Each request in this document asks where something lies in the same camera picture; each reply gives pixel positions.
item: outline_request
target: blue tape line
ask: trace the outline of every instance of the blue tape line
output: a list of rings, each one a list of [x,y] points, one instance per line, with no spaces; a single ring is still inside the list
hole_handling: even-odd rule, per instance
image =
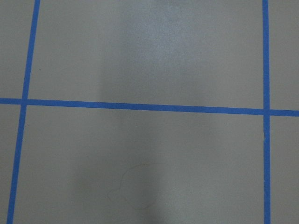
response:
[[[20,105],[21,99],[15,99],[15,98],[0,98],[0,104],[14,104],[14,105]]]
[[[270,69],[268,0],[263,0],[263,109],[264,224],[271,224]]]
[[[65,107],[106,108],[106,109],[121,109],[121,110],[142,110],[142,111],[263,115],[263,109],[250,109],[250,108],[126,104],[126,103],[43,100],[43,99],[28,99],[27,103],[28,105],[38,105],[38,106],[65,106]]]
[[[299,111],[292,110],[270,110],[271,116],[286,116],[286,117],[299,117]]]
[[[20,105],[21,99],[0,98],[0,104]],[[64,100],[46,100],[46,99],[28,99],[26,104],[35,105],[35,106],[61,106],[61,107],[124,109],[124,110],[144,110],[144,111],[150,110],[150,111],[170,111],[170,112],[173,111],[173,112],[264,115],[263,109],[234,108],[234,107],[127,104],[127,103],[64,101]],[[272,109],[270,110],[270,116],[299,117],[299,111]]]
[[[15,206],[15,198],[16,198],[17,185],[18,185],[21,149],[23,143],[26,109],[27,109],[27,98],[28,98],[28,91],[29,91],[30,73],[31,73],[31,66],[32,66],[34,43],[36,37],[36,27],[37,27],[39,6],[40,6],[40,0],[35,0],[32,22],[31,22],[29,45],[28,45],[25,77],[23,83],[19,127],[18,127],[18,134],[17,134],[15,153],[14,153],[14,168],[13,168],[13,176],[11,181],[9,205],[8,205],[8,212],[7,212],[7,224],[13,224],[13,219],[14,219],[14,206]]]

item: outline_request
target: gray surface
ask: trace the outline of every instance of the gray surface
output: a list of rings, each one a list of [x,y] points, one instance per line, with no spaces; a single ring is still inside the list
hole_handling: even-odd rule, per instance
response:
[[[0,98],[21,98],[33,2],[0,1]]]
[[[299,223],[299,118],[271,118],[272,223]]]
[[[261,116],[27,113],[15,224],[263,222]]]
[[[260,0],[43,0],[30,98],[263,107]]]
[[[269,1],[272,109],[299,109],[299,1]]]
[[[20,107],[0,105],[0,223],[6,223]]]

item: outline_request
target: floor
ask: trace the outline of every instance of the floor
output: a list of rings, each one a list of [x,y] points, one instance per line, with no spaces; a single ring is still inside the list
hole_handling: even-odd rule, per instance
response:
[[[0,223],[299,223],[299,2],[0,2]]]

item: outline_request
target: blue tape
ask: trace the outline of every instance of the blue tape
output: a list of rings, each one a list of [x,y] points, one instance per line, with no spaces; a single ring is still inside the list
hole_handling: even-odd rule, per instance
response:
[[[270,69],[268,0],[263,0],[263,109],[264,224],[271,224]]]
[[[23,93],[22,93],[22,99],[20,102],[21,103],[21,111],[20,111],[19,127],[18,127],[18,134],[17,134],[15,153],[14,153],[14,167],[13,167],[13,175],[12,175],[11,188],[10,188],[8,212],[7,212],[7,224],[13,224],[13,219],[14,219],[15,198],[16,198],[17,185],[18,185],[21,149],[22,149],[22,143],[23,143],[26,109],[27,109],[27,99],[28,99],[34,43],[35,43],[35,38],[36,38],[36,27],[37,27],[39,6],[40,6],[40,0],[35,0],[33,15],[32,15],[32,22],[31,22],[28,52],[27,52],[25,77],[24,77],[24,83],[23,83]]]
[[[270,110],[271,116],[286,116],[286,117],[299,117],[299,111],[292,110]]]
[[[14,104],[14,105],[20,105],[21,99],[15,99],[15,98],[0,98],[0,104]]]
[[[263,109],[231,108],[231,107],[126,104],[126,103],[43,100],[43,99],[28,99],[27,103],[28,105],[36,105],[36,106],[64,106],[64,107],[106,108],[106,109],[121,109],[121,110],[142,110],[142,111],[263,115]]]

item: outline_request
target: blue painter's tape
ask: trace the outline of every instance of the blue painter's tape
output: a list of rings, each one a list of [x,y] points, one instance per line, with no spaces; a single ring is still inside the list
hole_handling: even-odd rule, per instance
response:
[[[105,102],[84,102],[84,101],[42,100],[42,99],[28,99],[27,103],[28,105],[38,105],[38,106],[64,106],[64,107],[106,108],[106,109],[141,110],[141,111],[170,111],[170,112],[263,115],[263,109],[232,108],[232,107],[126,104],[126,103],[105,103]]]
[[[271,116],[286,116],[286,117],[299,117],[299,111],[292,110],[270,110]]]
[[[15,153],[14,153],[14,167],[13,167],[13,175],[12,175],[11,188],[10,188],[8,212],[7,212],[7,224],[13,224],[13,220],[14,220],[14,206],[15,206],[15,198],[16,198],[17,185],[18,185],[21,149],[22,149],[22,143],[23,143],[26,109],[27,109],[27,98],[28,98],[28,91],[29,91],[29,82],[30,82],[31,66],[32,66],[32,59],[33,59],[34,43],[35,43],[35,38],[36,38],[36,27],[37,27],[39,6],[40,6],[40,0],[35,0],[33,15],[32,15],[32,22],[31,22],[28,52],[27,52],[25,77],[24,77],[24,83],[23,83],[23,93],[22,93],[22,99],[21,99],[19,127],[18,127],[18,134],[17,134]]]
[[[15,98],[0,98],[0,104],[14,104],[14,105],[20,105],[21,99],[15,99]]]
[[[268,0],[263,0],[263,109],[264,224],[271,224],[270,69]]]

